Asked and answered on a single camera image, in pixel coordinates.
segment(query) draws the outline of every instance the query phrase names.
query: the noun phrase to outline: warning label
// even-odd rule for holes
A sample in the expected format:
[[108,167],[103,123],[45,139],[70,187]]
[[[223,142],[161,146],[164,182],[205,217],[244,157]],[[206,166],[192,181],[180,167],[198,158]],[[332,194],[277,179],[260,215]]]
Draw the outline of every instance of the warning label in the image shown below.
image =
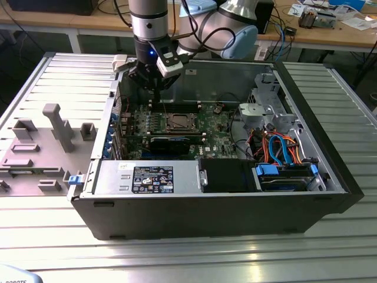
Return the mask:
[[174,193],[173,167],[135,167],[133,193]]

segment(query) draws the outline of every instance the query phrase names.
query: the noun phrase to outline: blue cable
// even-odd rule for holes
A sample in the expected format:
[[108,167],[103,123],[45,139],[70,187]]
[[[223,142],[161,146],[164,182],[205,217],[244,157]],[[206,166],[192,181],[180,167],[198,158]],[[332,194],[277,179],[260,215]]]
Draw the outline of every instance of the blue cable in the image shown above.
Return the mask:
[[282,144],[285,162],[290,164],[290,165],[293,164],[292,159],[290,158],[290,156],[288,154],[287,144],[285,143],[285,140],[283,139],[283,137],[280,137],[280,136],[277,136],[277,135],[272,136],[270,138],[270,141],[269,141],[269,152],[270,152],[272,159],[275,160],[280,166],[283,166],[283,163],[275,156],[275,154],[273,152],[272,146],[273,146],[274,139],[280,139],[280,142]]
[[275,62],[277,62],[278,59],[280,58],[281,54],[282,54],[282,51],[283,51],[284,42],[285,42],[285,35],[284,35],[284,32],[283,32],[282,27],[281,27],[280,25],[276,24],[276,23],[275,23],[275,25],[279,27],[279,29],[280,29],[280,34],[281,34],[281,36],[283,37],[283,39],[282,39],[282,46],[280,46],[279,54],[277,55],[277,57],[276,57],[276,59],[275,59]]

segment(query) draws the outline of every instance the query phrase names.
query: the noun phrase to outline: sticker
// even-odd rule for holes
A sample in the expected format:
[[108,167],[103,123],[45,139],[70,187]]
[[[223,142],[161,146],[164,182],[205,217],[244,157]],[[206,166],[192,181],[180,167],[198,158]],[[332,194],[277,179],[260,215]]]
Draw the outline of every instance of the sticker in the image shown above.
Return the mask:
[[15,175],[17,175],[17,174],[33,174],[33,172],[31,172],[31,171],[9,171],[9,173],[10,174],[15,174]]
[[132,188],[133,193],[174,193],[173,167],[134,167]]
[[135,163],[121,162],[118,164],[118,170],[133,170],[135,165],[136,165]]
[[186,75],[196,75],[196,70],[186,69]]

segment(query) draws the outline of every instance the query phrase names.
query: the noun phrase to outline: white label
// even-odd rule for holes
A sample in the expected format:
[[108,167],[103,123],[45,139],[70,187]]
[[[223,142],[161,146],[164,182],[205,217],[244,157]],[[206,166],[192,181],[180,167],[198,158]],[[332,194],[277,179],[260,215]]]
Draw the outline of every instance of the white label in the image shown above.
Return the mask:
[[33,174],[33,172],[31,172],[31,171],[9,171],[10,172],[10,174],[15,174],[15,175],[17,175],[17,174]]
[[135,166],[136,166],[135,163],[121,162],[118,164],[118,170],[133,170]]
[[196,70],[186,70],[186,75],[196,75]]

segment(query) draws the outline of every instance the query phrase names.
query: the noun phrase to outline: floor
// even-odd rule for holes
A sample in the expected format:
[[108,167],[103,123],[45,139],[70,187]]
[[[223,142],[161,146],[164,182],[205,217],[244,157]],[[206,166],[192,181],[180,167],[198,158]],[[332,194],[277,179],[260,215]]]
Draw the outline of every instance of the floor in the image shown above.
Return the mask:
[[[70,43],[67,36],[61,34],[44,34],[29,33],[45,51],[55,52],[71,52]],[[17,94],[25,80],[34,69],[35,65],[40,61],[43,53],[34,45],[34,43],[23,32],[15,34],[17,43],[10,45],[4,42],[0,45],[0,113],[3,113],[7,104]],[[111,37],[97,37],[91,35],[83,35],[80,37],[81,45],[86,53],[93,54],[116,54],[119,53],[115,46],[115,40]],[[124,53],[135,54],[132,38],[122,38],[121,45]],[[254,58],[256,47],[250,53],[249,59]],[[301,50],[293,48],[289,54],[280,58],[279,61],[297,61]],[[321,51],[307,50],[302,62],[315,62]],[[337,51],[333,55],[328,55],[325,63],[333,65],[342,77],[351,83],[355,74],[358,72],[356,60],[349,52]],[[372,70],[362,81],[357,89],[357,94],[364,103],[373,110],[376,105],[370,100],[370,93],[376,91],[377,70]]]

